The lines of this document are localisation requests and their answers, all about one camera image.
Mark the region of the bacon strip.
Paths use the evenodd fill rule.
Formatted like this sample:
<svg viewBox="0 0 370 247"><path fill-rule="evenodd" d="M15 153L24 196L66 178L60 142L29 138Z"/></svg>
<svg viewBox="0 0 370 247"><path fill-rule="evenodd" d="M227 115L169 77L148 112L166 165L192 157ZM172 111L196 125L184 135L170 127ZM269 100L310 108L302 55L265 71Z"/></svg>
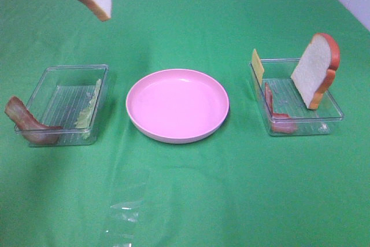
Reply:
<svg viewBox="0 0 370 247"><path fill-rule="evenodd" d="M281 134L293 134L297 130L295 123L291 121L291 117L286 113L277 113L273 108L273 92L268 83L264 86L265 101L267 103L269 114L272 117L270 123L271 130Z"/></svg>
<svg viewBox="0 0 370 247"><path fill-rule="evenodd" d="M26 133L23 137L29 142L36 145L53 145L60 135L49 133L50 130L61 130L61 126L47 126L37 121L36 118L29 112L23 102L16 96L12 96L5 106L5 114L15 123L16 127L21 131L39 131L46 130L47 133Z"/></svg>

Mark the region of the green lettuce leaf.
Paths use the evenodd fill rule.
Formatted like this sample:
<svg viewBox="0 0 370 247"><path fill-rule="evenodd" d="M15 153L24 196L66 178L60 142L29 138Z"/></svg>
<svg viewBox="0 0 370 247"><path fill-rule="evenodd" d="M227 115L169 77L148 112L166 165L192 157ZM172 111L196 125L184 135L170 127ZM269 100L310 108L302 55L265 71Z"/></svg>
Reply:
<svg viewBox="0 0 370 247"><path fill-rule="evenodd" d="M77 117L77 120L74 122L75 128L88 128L91 119L93 118L93 113L95 109L95 105L97 103L98 95L101 89L102 80L98 79L95 84L94 93L91 99L88 102L88 105L83 108Z"/></svg>

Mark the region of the pink round plate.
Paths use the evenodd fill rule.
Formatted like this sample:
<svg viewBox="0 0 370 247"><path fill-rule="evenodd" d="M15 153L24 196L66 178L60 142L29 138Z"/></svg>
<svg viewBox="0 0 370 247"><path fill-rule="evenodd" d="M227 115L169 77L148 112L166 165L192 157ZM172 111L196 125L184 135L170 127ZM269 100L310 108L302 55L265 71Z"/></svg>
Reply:
<svg viewBox="0 0 370 247"><path fill-rule="evenodd" d="M226 119L230 101L211 76L191 69L166 69L137 81L125 105L140 132L160 142L183 144L213 134Z"/></svg>

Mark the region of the yellow cheese slice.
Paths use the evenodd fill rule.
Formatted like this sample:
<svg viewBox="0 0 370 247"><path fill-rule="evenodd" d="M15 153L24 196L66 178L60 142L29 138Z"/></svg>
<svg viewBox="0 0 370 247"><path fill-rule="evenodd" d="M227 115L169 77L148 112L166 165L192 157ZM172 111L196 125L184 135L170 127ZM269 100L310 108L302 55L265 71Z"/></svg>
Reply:
<svg viewBox="0 0 370 247"><path fill-rule="evenodd" d="M262 65L261 59L257 53L256 49L253 49L252 55L251 55L251 64L252 68L254 69L254 73L256 75L258 84L262 85L262 78L264 74L264 67Z"/></svg>

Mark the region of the green tablecloth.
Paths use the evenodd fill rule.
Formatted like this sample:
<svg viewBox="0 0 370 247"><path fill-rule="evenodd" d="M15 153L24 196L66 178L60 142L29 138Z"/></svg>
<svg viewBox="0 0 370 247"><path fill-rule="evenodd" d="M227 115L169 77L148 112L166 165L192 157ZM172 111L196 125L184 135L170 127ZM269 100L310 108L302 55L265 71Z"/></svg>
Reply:
<svg viewBox="0 0 370 247"><path fill-rule="evenodd" d="M272 137L249 85L253 49L298 57L332 35L330 135ZM369 32L337 0L113 0L99 21L77 0L1 0L1 104L27 100L54 65L107 64L96 143L31 148L1 115L1 245L101 246L114 199L146 183L134 246L368 246ZM211 137L169 145L140 133L125 96L167 68L209 74L230 112Z"/></svg>

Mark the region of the clear plastic tape strip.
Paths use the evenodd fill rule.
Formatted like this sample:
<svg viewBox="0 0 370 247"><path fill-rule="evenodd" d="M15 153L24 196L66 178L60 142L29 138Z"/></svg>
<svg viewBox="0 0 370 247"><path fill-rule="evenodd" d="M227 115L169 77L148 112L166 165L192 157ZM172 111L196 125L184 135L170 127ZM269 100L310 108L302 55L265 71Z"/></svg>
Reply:
<svg viewBox="0 0 370 247"><path fill-rule="evenodd" d="M142 169L126 170L115 179L101 234L101 246L133 245L148 175Z"/></svg>

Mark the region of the right clear plastic container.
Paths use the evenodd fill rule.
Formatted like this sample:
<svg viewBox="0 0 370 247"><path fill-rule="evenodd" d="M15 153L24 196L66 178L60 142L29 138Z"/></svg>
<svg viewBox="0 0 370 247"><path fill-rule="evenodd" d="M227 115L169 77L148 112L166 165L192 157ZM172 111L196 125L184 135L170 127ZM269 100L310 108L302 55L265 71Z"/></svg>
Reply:
<svg viewBox="0 0 370 247"><path fill-rule="evenodd" d="M309 110L295 88L290 76L299 59L270 58L262 59L261 62L264 67L262 85L258 84L251 62L249 63L251 72L250 84L269 135L326 135L337 129L338 123L344 118L344 114L329 91L324 93L318 109ZM269 114L265 101L265 83L269 84L273 92L274 111L288 114L291 117L291 121L296 124L297 130L293 134L281 134L271 130L272 117Z"/></svg>

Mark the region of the clear plastic container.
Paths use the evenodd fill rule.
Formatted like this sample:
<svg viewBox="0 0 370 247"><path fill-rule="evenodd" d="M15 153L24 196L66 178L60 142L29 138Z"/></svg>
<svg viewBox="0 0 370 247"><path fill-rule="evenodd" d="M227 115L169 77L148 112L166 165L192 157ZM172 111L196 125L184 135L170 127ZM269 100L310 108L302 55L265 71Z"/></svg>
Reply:
<svg viewBox="0 0 370 247"><path fill-rule="evenodd" d="M344 114L329 91L324 93L318 109L309 110L295 88L290 76L299 59L270 58L262 59L261 62L264 67L262 85L258 84L251 62L249 63L251 72L250 84L269 135L326 135L337 129L338 123L344 118ZM271 130L272 117L269 114L265 101L265 83L269 84L273 92L274 111L288 114L291 117L291 121L296 124L297 130L293 134L281 134Z"/></svg>
<svg viewBox="0 0 370 247"><path fill-rule="evenodd" d="M36 145L28 141L29 145L76 146L94 143L109 87L108 72L109 67L105 64L46 68L25 107L38 122L47 126L61 126L62 129L49 131L60 135L53 145ZM88 105L98 79L102 83L91 123L88 128L75 128L74 122L79 112ZM46 130L21 131L17 127L14 130L22 136L32 132L47 133Z"/></svg>

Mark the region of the left clear plastic container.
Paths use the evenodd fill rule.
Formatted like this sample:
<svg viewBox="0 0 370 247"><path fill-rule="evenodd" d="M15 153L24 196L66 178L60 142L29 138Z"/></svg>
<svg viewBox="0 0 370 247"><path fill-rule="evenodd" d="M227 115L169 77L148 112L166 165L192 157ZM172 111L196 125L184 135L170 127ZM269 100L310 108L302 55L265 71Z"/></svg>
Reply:
<svg viewBox="0 0 370 247"><path fill-rule="evenodd" d="M108 72L109 67L105 64L46 68L25 107L38 122L47 126L61 126L62 129L49 131L60 135L53 145L36 145L28 141L29 145L76 146L94 143L109 87ZM102 83L91 123L88 128L75 128L74 122L79 112L88 105L98 79ZM46 130L21 131L17 127L14 130L22 136L32 132L47 133Z"/></svg>

